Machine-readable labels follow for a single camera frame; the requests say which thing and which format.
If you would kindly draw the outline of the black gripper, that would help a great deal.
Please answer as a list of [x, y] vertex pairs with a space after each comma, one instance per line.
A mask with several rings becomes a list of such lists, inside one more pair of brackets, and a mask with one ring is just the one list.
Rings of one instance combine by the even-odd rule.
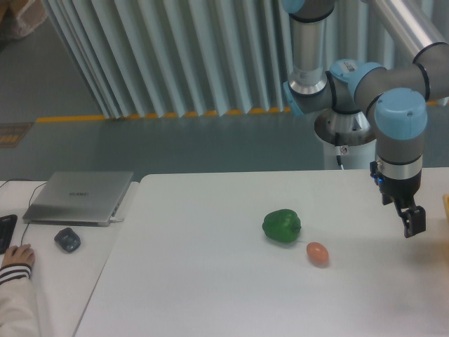
[[380, 170], [380, 161], [370, 162], [370, 176], [379, 187], [382, 204], [394, 203], [404, 227], [404, 237], [410, 238], [426, 230], [426, 212], [415, 204], [414, 196], [420, 188], [420, 171], [410, 178], [391, 178]]

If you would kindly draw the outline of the white striped sleeve forearm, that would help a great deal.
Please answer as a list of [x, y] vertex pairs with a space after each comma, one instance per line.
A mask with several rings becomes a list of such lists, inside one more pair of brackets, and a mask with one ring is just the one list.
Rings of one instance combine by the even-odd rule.
[[1, 268], [1, 336], [40, 336], [31, 267], [11, 264]]

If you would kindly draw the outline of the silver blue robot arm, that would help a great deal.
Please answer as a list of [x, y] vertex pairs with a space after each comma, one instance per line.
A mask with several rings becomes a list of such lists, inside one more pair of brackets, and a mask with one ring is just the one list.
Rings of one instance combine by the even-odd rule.
[[316, 135], [337, 150], [375, 144], [370, 174], [383, 204], [393, 204], [405, 237], [426, 229], [415, 203], [427, 127], [426, 103], [448, 96], [448, 42], [411, 1], [370, 1], [396, 45], [410, 59], [388, 70], [376, 62], [338, 60], [323, 68], [326, 20], [333, 1], [283, 1], [290, 18], [293, 71], [283, 85], [297, 115], [322, 111]]

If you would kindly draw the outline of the person's hand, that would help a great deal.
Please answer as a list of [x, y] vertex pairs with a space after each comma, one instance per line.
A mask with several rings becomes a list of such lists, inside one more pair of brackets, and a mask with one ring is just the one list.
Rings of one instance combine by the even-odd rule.
[[30, 278], [34, 261], [34, 250], [30, 244], [8, 248], [1, 264], [1, 282]]

